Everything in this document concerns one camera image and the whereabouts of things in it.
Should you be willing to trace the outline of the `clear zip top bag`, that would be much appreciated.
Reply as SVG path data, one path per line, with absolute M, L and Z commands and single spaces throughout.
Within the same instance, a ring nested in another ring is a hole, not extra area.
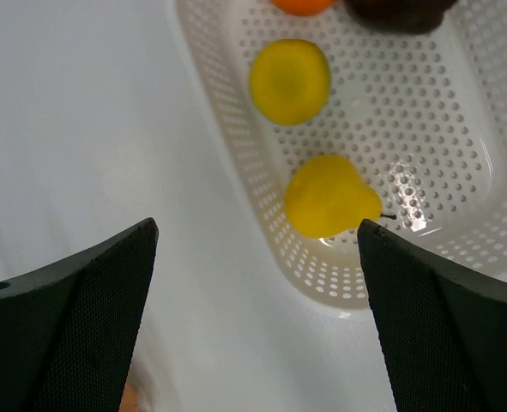
M 130 363 L 118 411 L 155 411 L 154 378 L 146 363 L 137 356 Z

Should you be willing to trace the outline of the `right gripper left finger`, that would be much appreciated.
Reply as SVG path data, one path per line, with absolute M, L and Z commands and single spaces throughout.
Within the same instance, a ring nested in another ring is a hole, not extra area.
M 154 271 L 156 222 L 0 281 L 0 411 L 116 411 Z

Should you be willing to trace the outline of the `yellow green lemon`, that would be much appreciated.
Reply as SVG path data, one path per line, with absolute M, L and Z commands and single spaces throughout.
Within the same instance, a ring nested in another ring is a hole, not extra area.
M 293 126 L 314 118 L 331 91 L 328 59 L 316 44 L 304 39 L 268 43 L 249 71 L 250 98 L 269 121 Z

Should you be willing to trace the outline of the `white perforated basket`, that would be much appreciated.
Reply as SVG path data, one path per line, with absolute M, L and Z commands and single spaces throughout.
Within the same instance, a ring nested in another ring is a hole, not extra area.
M 489 276 L 507 272 L 507 1 L 460 1 L 432 33 L 360 26 L 344 2 L 312 17 L 269 1 L 173 1 L 184 49 L 250 206 L 287 281 L 341 312 L 367 308 L 353 230 L 309 239 L 283 208 L 291 176 L 316 155 L 349 159 L 374 188 L 383 225 Z M 248 72 L 277 39 L 317 44 L 329 102 L 295 126 L 250 102 Z

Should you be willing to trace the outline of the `yellow pear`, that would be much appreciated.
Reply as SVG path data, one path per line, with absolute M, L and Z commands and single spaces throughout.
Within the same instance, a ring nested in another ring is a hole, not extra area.
M 356 230 L 365 219 L 397 218 L 383 210 L 354 164 L 337 154 L 313 157 L 295 172 L 285 189 L 284 211 L 298 233 L 313 239 Z

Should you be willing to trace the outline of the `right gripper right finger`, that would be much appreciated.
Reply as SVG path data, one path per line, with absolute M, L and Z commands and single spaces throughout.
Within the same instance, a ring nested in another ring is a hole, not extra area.
M 507 282 L 362 221 L 361 268 L 400 411 L 507 411 Z

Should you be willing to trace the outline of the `orange fruit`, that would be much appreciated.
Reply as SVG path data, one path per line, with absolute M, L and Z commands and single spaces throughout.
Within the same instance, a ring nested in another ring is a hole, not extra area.
M 289 15 L 310 17 L 330 8 L 335 0 L 271 0 L 270 2 Z

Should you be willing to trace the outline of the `dark red apple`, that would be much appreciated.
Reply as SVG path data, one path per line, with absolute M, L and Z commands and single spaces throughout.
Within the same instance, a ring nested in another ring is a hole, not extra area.
M 406 35 L 428 34 L 443 22 L 455 0 L 350 0 L 347 11 L 372 31 Z

